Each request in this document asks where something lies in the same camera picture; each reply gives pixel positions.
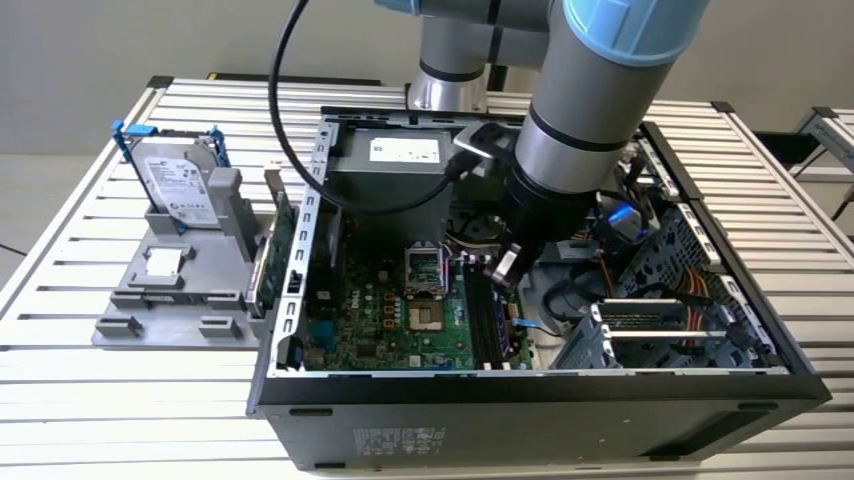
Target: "metal frame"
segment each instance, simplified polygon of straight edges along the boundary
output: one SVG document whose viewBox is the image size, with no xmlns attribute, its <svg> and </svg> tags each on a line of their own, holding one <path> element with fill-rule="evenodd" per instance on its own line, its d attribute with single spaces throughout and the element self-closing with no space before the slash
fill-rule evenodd
<svg viewBox="0 0 854 480">
<path fill-rule="evenodd" d="M 795 127 L 797 133 L 811 134 L 830 154 L 854 172 L 854 110 L 814 107 Z"/>
<path fill-rule="evenodd" d="M 399 88 L 283 84 L 280 98 L 286 128 L 304 160 L 311 158 L 320 105 L 403 107 Z M 527 94 L 494 93 L 490 110 L 492 113 L 524 114 L 528 100 Z M 790 193 L 777 184 L 767 173 L 769 167 L 709 102 L 655 102 L 646 120 L 661 127 L 689 174 L 694 177 L 695 173 L 701 174 L 698 168 L 706 169 L 703 178 L 695 179 L 711 213 L 750 214 L 757 220 L 722 220 L 721 224 L 793 336 L 806 347 L 805 354 L 817 372 L 826 377 L 835 398 L 818 411 L 791 419 L 702 464 L 665 462 L 611 466 L 607 475 L 632 479 L 666 474 L 682 474 L 701 480 L 730 478 L 730 475 L 750 480 L 771 475 L 778 480 L 805 476 L 815 480 L 849 479 L 854 476 L 851 265 L 823 233 L 825 229 L 807 224 L 805 231 L 803 227 L 793 229 L 791 224 L 771 221 L 781 213 L 805 216 L 803 193 L 799 189 L 790 189 Z M 282 161 L 283 157 L 268 126 L 263 83 L 177 79 L 168 88 L 145 90 L 125 122 L 145 122 L 184 130 L 219 124 L 230 137 L 232 163 L 242 169 L 247 182 L 243 194 L 252 198 L 259 209 L 272 209 L 262 171 L 268 160 Z M 743 132 L 743 136 L 753 137 L 749 132 Z M 745 169 L 753 171 L 749 178 L 754 180 L 743 179 Z M 107 148 L 0 294 L 0 311 L 5 312 L 0 320 L 0 344 L 9 349 L 0 352 L 0 362 L 17 367 L 4 369 L 0 379 L 4 394 L 11 395 L 4 398 L 12 399 L 13 407 L 3 410 L 4 430 L 24 432 L 27 428 L 33 435 L 27 438 L 52 444 L 49 450 L 40 450 L 33 444 L 25 446 L 28 452 L 41 454 L 37 460 L 19 458 L 16 463 L 24 466 L 17 471 L 31 476 L 27 478 L 41 478 L 57 472 L 61 475 L 72 471 L 67 469 L 89 476 L 153 477 L 173 476 L 179 472 L 183 476 L 234 476 L 247 471 L 256 475 L 280 475 L 294 468 L 294 464 L 272 432 L 268 429 L 259 431 L 255 424 L 246 425 L 252 421 L 234 419 L 242 415 L 239 404 L 256 360 L 254 353 L 88 349 L 93 326 L 93 316 L 88 312 L 105 303 L 92 297 L 92 292 L 87 291 L 91 287 L 85 285 L 109 283 L 120 277 L 127 257 L 137 245 L 135 235 L 145 200 L 141 191 L 128 187 L 131 175 L 129 166 L 121 164 L 112 148 Z M 291 200 L 299 202 L 304 188 L 292 170 L 286 168 L 282 178 Z M 810 261 L 797 260 L 799 252 L 813 255 Z M 81 258 L 88 259 L 88 265 L 75 264 Z M 49 289 L 49 285 L 60 285 L 68 291 L 48 290 L 47 293 L 59 294 L 48 300 L 39 295 L 43 292 L 37 288 Z M 45 300 L 59 303 L 57 307 L 68 314 L 61 318 L 55 314 L 40 318 L 36 306 Z M 43 398 L 39 392 L 43 391 L 63 395 L 68 405 L 57 409 L 40 403 L 44 400 L 39 400 Z M 97 398 L 112 402 L 115 408 L 104 409 L 100 403 L 92 403 L 89 396 L 77 399 L 89 391 L 99 392 Z M 129 398 L 129 391 L 144 392 L 144 395 Z M 230 400 L 234 405 L 212 401 L 212 397 Z M 147 399 L 160 400 L 156 410 Z M 15 402 L 25 402 L 27 408 L 16 410 Z M 140 420 L 152 417 L 176 421 Z M 119 422 L 88 422 L 92 418 Z M 112 425 L 116 429 L 121 425 L 120 436 L 112 433 Z M 65 427 L 72 428 L 73 434 L 63 433 Z M 244 432 L 250 427 L 258 433 L 246 438 L 255 441 L 228 440 L 234 435 L 243 435 L 236 432 Z M 100 442 L 85 455 L 72 445 L 84 437 Z M 176 443 L 191 437 L 192 442 Z M 147 442 L 144 454 L 135 444 L 111 443 L 128 439 Z M 65 456 L 67 449 L 73 451 L 71 457 Z M 96 458 L 99 451 L 109 456 Z M 69 461 L 92 463 L 63 466 Z M 41 465 L 51 462 L 56 465 Z M 486 468 L 399 474 L 456 478 L 472 475 L 582 478 L 591 475 L 587 468 L 596 467 L 600 465 L 591 462 L 580 469 L 519 466 L 500 471 Z"/>
<path fill-rule="evenodd" d="M 484 118 L 483 115 L 470 113 L 378 112 L 375 109 L 340 112 L 338 109 L 324 109 L 323 113 L 312 165 L 320 163 L 318 157 L 327 156 L 327 139 L 340 134 L 338 132 L 342 127 L 335 125 L 338 122 L 352 122 L 356 127 L 359 122 L 366 122 L 370 126 L 376 123 L 400 127 L 414 125 L 410 128 L 415 132 L 422 128 L 463 128 L 478 121 L 504 123 L 514 120 L 512 117 Z M 654 125 L 645 127 L 643 135 L 653 142 L 657 152 L 662 156 L 666 156 L 665 152 L 667 156 L 673 156 L 669 146 L 661 144 L 658 128 Z M 662 161 L 670 172 L 685 171 L 678 158 L 662 158 Z M 698 188 L 691 178 L 685 172 L 677 177 L 681 192 L 690 191 L 697 196 Z M 312 197 L 307 197 L 307 203 L 303 211 L 316 209 Z M 270 348 L 264 348 L 260 358 L 264 358 L 263 355 L 268 357 L 266 362 L 259 360 L 258 370 L 267 374 L 264 377 L 260 373 L 256 374 L 248 402 L 248 410 L 267 417 L 280 440 L 291 445 L 295 461 L 307 469 L 327 468 L 331 465 L 351 469 L 511 465 L 520 461 L 535 463 L 538 459 L 550 463 L 572 463 L 566 450 L 588 457 L 592 455 L 588 445 L 591 435 L 611 438 L 615 434 L 623 442 L 614 444 L 606 451 L 598 451 L 596 458 L 602 462 L 624 462 L 638 456 L 650 460 L 663 457 L 669 460 L 697 460 L 826 402 L 830 398 L 829 391 L 774 310 L 763 307 L 765 298 L 743 264 L 737 260 L 726 237 L 706 236 L 705 230 L 715 229 L 717 225 L 715 220 L 703 215 L 701 209 L 705 209 L 702 202 L 677 210 L 677 215 L 685 215 L 686 220 L 693 219 L 686 222 L 690 228 L 687 236 L 698 242 L 699 251 L 710 258 L 709 263 L 714 264 L 717 261 L 721 264 L 721 259 L 726 259 L 723 273 L 738 278 L 737 290 L 741 288 L 746 292 L 751 298 L 751 306 L 755 305 L 761 312 L 762 326 L 754 325 L 757 329 L 751 335 L 765 339 L 767 335 L 763 328 L 770 332 L 777 351 L 785 352 L 785 362 L 770 363 L 770 368 L 765 369 L 730 369 L 722 366 L 714 373 L 713 369 L 683 369 L 679 368 L 683 365 L 675 364 L 673 368 L 658 370 L 614 370 L 608 369 L 610 362 L 600 360 L 602 355 L 614 356 L 607 342 L 608 331 L 604 329 L 602 335 L 590 335 L 588 339 L 598 344 L 598 348 L 592 349 L 596 352 L 592 363 L 595 370 L 584 371 L 583 368 L 590 365 L 582 358 L 572 358 L 568 364 L 571 366 L 566 369 L 552 367 L 539 371 L 303 371 L 299 358 L 306 346 L 295 332 L 306 332 L 306 326 L 298 325 L 304 320 L 299 316 L 299 308 L 303 304 L 303 285 L 312 273 L 300 264 L 299 273 L 292 273 L 299 275 L 300 289 L 296 297 L 291 292 L 287 293 L 287 309 L 279 311 L 270 338 L 272 344 Z M 306 214 L 303 222 L 308 224 L 312 220 L 314 215 Z M 314 230 L 308 230 L 308 235 L 314 234 Z M 304 260 L 311 252 L 304 251 L 303 247 L 298 247 L 298 250 L 302 253 L 295 252 L 292 259 Z M 726 370 L 738 374 L 723 375 Z M 714 384 L 714 390 L 707 389 L 710 384 Z M 435 404 L 440 404 L 442 408 L 439 417 L 430 413 Z M 604 407 L 608 404 L 620 406 Z M 479 409 L 476 414 L 472 412 L 472 405 Z M 484 424 L 482 416 L 482 410 L 490 410 L 492 405 L 526 411 L 526 419 L 532 425 L 550 424 L 556 431 L 568 431 L 574 426 L 586 424 L 588 435 L 560 438 L 563 447 L 559 451 L 551 448 L 551 441 L 528 438 L 524 446 L 518 446 L 512 458 L 504 454 L 507 445 L 495 441 L 482 442 L 482 447 L 464 455 L 462 450 L 455 452 L 464 449 L 474 438 L 494 438 L 498 434 L 495 428 Z M 555 418 L 551 411 L 555 405 L 570 408 L 559 418 Z M 590 411 L 588 407 L 592 405 L 602 407 Z M 636 424 L 624 424 L 616 432 L 607 426 L 612 415 L 632 419 L 650 418 L 665 405 L 669 408 L 667 423 L 690 425 L 690 430 L 670 429 L 666 434 L 657 432 L 658 436 L 647 437 L 636 429 Z M 382 418 L 376 416 L 378 408 L 383 411 Z M 355 431 L 367 429 L 370 432 L 382 432 L 400 428 L 404 431 L 415 428 L 440 430 L 443 441 L 447 442 L 442 444 L 440 452 L 439 447 L 435 447 L 435 452 L 430 451 L 431 455 L 412 456 L 406 453 L 403 440 L 395 440 L 384 455 L 370 457 L 359 453 L 363 440 L 358 435 L 352 438 Z M 507 427 L 506 434 L 514 437 L 526 435 L 518 427 L 511 426 Z"/>
</svg>

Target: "aluminum extrusion table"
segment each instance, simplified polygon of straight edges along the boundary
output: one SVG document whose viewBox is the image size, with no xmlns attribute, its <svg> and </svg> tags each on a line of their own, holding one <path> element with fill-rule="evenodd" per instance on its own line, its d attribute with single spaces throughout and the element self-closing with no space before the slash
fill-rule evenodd
<svg viewBox="0 0 854 480">
<path fill-rule="evenodd" d="M 813 107 L 795 132 L 813 134 L 827 152 L 854 172 L 854 110 Z"/>
<path fill-rule="evenodd" d="M 125 123 L 183 130 L 218 124 L 243 172 L 243 195 L 258 210 L 272 209 L 263 166 L 284 157 L 264 84 L 159 80 Z M 283 84 L 280 98 L 303 160 L 322 105 L 403 108 L 400 88 Z M 522 115 L 528 99 L 495 93 L 490 109 Z M 726 107 L 657 102 L 647 120 L 661 126 L 834 399 L 702 464 L 607 472 L 556 466 L 386 471 L 384 478 L 854 478 L 854 248 Z M 298 202 L 299 177 L 290 168 L 282 176 Z M 131 166 L 109 143 L 0 292 L 4 480 L 298 476 L 267 422 L 243 416 L 255 353 L 89 345 L 95 317 L 145 233 L 145 207 Z"/>
</svg>

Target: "power supply label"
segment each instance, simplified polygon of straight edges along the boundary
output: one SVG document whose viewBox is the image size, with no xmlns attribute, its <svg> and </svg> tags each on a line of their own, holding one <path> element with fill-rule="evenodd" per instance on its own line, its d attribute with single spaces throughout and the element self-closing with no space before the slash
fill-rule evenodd
<svg viewBox="0 0 854 480">
<path fill-rule="evenodd" d="M 356 452 L 374 455 L 436 455 L 446 427 L 355 428 Z"/>
<path fill-rule="evenodd" d="M 430 138 L 375 138 L 372 162 L 440 163 L 439 140 Z"/>
<path fill-rule="evenodd" d="M 184 159 L 148 157 L 149 177 L 160 202 L 173 218 L 188 227 L 216 227 L 219 220 L 208 197 L 201 173 Z"/>
</svg>

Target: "white sticker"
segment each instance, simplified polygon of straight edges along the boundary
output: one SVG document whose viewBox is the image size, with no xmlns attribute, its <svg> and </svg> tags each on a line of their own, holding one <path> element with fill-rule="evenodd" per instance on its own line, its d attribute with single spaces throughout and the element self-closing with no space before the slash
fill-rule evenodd
<svg viewBox="0 0 854 480">
<path fill-rule="evenodd" d="M 375 455 L 438 455 L 446 427 L 354 428 L 356 452 Z"/>
<path fill-rule="evenodd" d="M 590 243 L 576 242 L 572 240 L 563 240 L 555 243 L 558 247 L 558 255 L 560 255 L 560 259 L 566 260 L 567 258 L 579 258 L 583 255 L 587 255 L 591 250 Z"/>
<path fill-rule="evenodd" d="M 149 157 L 145 167 L 169 215 L 188 227 L 219 226 L 196 164 L 184 159 Z"/>
<path fill-rule="evenodd" d="M 439 140 L 428 138 L 375 138 L 372 162 L 439 163 Z"/>
<path fill-rule="evenodd" d="M 177 248 L 152 248 L 145 262 L 145 275 L 152 277 L 177 275 L 183 253 Z"/>
</svg>

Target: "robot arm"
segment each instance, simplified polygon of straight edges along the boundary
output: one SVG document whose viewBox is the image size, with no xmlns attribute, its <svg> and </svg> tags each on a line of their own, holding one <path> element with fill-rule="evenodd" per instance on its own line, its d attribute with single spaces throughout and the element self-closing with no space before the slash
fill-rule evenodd
<svg viewBox="0 0 854 480">
<path fill-rule="evenodd" d="M 507 225 L 502 255 L 487 271 L 496 284 L 512 286 L 546 242 L 568 238 L 583 226 L 591 198 L 614 171 L 670 68 L 689 46 L 709 0 L 536 0 L 524 2 L 531 7 L 527 10 L 520 8 L 522 2 L 504 1 L 498 2 L 498 12 L 491 8 L 496 2 L 487 0 L 376 1 L 414 14 L 451 17 L 454 22 L 483 23 L 490 16 L 495 21 L 488 23 L 496 25 L 492 28 L 503 28 L 498 18 L 507 19 L 507 27 L 536 26 L 542 23 L 532 17 L 547 15 L 548 43 L 539 85 L 515 145 L 516 165 L 502 201 Z M 515 15 L 502 15 L 504 8 L 516 9 Z M 538 35 L 535 30 L 524 32 L 523 38 Z M 434 42 L 446 42 L 447 37 L 435 40 L 431 34 L 427 26 L 422 52 L 436 53 L 431 51 Z M 495 48 L 502 47 L 492 44 L 491 50 Z M 442 52 L 452 55 L 454 49 Z M 536 58 L 534 48 L 528 57 Z M 424 95 L 420 87 L 428 83 L 424 78 L 435 78 L 436 71 L 442 74 L 440 66 L 424 68 L 426 64 L 431 67 L 430 62 L 439 63 L 436 58 L 428 54 L 424 61 L 422 55 L 422 76 L 410 90 L 415 96 L 410 107 L 476 111 L 471 106 L 483 104 L 486 92 L 480 98 L 475 87 L 466 85 L 467 94 L 459 96 L 455 87 L 464 82 L 452 81 L 471 82 L 478 78 L 474 74 L 472 78 L 446 76 L 442 88 L 428 89 L 430 101 L 418 102 Z M 467 68 L 483 65 L 471 56 L 467 59 Z"/>
<path fill-rule="evenodd" d="M 486 64 L 539 69 L 548 33 L 424 17 L 420 70 L 407 98 L 412 110 L 486 112 Z"/>
</svg>

